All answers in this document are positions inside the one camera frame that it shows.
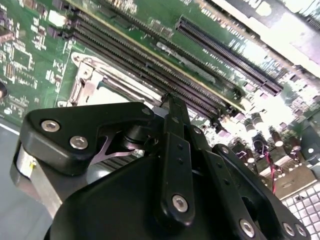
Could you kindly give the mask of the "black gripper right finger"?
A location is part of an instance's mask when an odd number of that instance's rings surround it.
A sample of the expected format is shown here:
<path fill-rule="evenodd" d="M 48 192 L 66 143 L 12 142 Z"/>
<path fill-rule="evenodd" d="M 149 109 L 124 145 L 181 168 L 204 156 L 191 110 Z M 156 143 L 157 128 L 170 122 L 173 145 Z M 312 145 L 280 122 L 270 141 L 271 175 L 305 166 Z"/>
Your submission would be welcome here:
<path fill-rule="evenodd" d="M 309 240 L 310 233 L 227 146 L 210 147 L 183 112 L 186 240 Z"/>

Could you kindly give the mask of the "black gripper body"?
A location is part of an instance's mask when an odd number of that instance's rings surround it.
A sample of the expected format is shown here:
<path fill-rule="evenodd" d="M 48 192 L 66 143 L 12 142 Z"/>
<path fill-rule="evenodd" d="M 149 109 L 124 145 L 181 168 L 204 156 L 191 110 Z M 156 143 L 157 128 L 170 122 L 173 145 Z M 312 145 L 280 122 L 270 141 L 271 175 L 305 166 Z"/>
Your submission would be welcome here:
<path fill-rule="evenodd" d="M 143 157 L 76 191 L 48 240 L 238 240 L 239 223 L 189 157 Z"/>

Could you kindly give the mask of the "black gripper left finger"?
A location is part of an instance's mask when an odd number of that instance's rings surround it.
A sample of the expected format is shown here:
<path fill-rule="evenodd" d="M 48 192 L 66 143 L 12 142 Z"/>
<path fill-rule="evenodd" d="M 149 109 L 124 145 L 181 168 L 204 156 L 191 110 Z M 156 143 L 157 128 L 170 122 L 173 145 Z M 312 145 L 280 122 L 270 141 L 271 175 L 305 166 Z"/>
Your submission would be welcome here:
<path fill-rule="evenodd" d="M 144 157 L 184 157 L 186 104 L 168 94 L 165 116 L 141 102 L 38 109 L 23 120 L 14 164 L 19 188 L 53 218 L 75 192 Z"/>

